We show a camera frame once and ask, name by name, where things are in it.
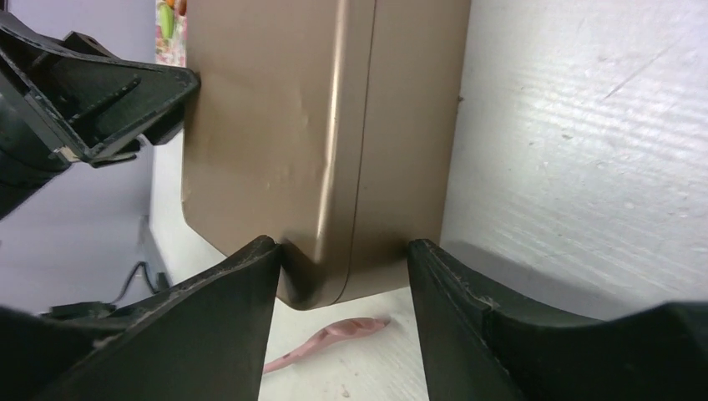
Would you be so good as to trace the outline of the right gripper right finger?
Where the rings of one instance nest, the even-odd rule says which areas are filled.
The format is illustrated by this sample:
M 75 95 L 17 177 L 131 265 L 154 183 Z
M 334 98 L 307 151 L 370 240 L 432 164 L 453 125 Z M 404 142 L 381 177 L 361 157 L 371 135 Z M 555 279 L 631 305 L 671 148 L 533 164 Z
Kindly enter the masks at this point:
M 432 400 L 704 400 L 707 305 L 601 321 L 551 307 L 432 241 L 407 247 Z

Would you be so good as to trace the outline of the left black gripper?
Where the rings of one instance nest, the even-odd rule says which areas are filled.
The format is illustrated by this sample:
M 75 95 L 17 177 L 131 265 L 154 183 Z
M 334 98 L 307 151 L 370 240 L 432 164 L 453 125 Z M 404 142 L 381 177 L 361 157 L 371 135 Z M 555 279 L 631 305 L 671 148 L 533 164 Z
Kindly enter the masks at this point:
M 193 71 L 121 59 L 88 35 L 57 39 L 1 14 L 1 213 L 75 163 L 134 160 L 175 137 Z

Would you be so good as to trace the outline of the brown box lid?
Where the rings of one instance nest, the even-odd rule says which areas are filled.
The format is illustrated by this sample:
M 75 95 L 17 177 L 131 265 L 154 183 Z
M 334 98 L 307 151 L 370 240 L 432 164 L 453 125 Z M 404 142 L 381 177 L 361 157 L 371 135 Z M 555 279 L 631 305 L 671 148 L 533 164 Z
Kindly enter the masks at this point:
M 192 1 L 183 211 L 223 254 L 267 235 L 290 306 L 346 284 L 362 157 L 373 1 Z

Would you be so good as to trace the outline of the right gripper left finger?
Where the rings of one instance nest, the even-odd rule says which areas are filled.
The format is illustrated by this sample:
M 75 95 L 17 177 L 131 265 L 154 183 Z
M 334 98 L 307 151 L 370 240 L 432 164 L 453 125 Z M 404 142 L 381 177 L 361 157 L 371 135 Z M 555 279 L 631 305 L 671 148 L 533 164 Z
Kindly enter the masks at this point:
M 259 236 L 142 301 L 1 310 L 4 400 L 255 400 L 281 271 Z

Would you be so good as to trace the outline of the brown square cookie box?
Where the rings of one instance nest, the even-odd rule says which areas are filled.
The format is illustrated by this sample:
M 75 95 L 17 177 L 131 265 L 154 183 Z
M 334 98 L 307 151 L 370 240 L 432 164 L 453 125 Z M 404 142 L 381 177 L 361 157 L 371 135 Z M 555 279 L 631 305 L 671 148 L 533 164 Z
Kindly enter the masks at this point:
M 340 302 L 405 287 L 409 241 L 441 235 L 470 8 L 468 1 L 375 4 Z

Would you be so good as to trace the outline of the pink cat paw tongs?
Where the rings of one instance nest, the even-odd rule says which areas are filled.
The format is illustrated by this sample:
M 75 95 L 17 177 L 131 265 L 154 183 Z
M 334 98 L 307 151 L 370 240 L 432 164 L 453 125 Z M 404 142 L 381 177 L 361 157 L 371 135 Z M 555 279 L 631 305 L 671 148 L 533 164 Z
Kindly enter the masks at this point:
M 389 324 L 386 318 L 353 317 L 331 323 L 317 331 L 303 344 L 283 354 L 263 367 L 263 374 L 286 368 L 335 343 L 368 337 Z

